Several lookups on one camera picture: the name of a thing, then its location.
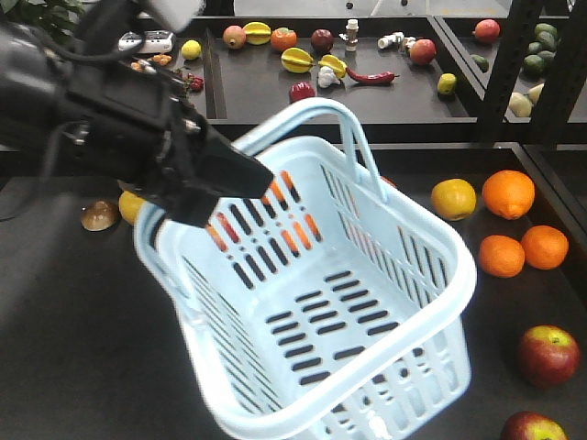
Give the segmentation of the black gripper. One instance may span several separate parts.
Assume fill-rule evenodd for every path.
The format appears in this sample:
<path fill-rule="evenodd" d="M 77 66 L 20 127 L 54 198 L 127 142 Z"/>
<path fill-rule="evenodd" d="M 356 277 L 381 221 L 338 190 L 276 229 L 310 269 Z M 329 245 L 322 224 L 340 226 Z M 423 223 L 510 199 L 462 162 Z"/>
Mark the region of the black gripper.
<path fill-rule="evenodd" d="M 53 110 L 61 138 L 82 163 L 121 180 L 171 220 L 203 228 L 219 198 L 261 198 L 274 175 L 237 150 L 161 67 L 74 64 Z"/>

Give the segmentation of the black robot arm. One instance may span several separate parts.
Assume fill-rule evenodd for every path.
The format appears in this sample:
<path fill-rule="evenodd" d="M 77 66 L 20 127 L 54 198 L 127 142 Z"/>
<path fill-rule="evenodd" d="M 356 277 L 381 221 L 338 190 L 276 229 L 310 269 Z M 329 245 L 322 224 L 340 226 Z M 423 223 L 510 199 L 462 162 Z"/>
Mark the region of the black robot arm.
<path fill-rule="evenodd" d="M 273 175 L 237 151 L 189 103 L 178 75 L 133 70 L 147 42 L 139 15 L 183 30 L 198 1 L 101 1 L 69 44 L 39 27 L 1 23 L 1 144 L 120 180 L 178 222 L 204 226 L 223 197 L 259 199 Z"/>

